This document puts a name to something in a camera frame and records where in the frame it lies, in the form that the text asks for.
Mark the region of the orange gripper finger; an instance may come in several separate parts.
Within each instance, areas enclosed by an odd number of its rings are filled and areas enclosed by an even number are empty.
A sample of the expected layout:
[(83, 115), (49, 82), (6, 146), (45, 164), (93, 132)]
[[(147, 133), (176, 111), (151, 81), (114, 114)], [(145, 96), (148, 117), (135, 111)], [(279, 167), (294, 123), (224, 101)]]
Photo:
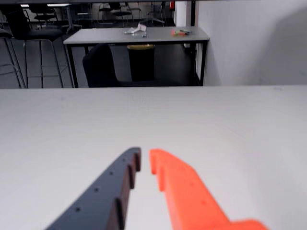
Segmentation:
[(264, 230), (253, 219), (230, 221), (196, 171), (162, 149), (150, 150), (152, 174), (164, 192), (175, 230)]

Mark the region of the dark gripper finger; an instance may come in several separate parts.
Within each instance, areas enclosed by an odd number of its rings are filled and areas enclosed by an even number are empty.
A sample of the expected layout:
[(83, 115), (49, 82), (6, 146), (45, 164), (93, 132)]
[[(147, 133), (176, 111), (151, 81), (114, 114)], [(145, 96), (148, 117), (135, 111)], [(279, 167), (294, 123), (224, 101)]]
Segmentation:
[(124, 151), (48, 229), (123, 230), (141, 155), (139, 147)]

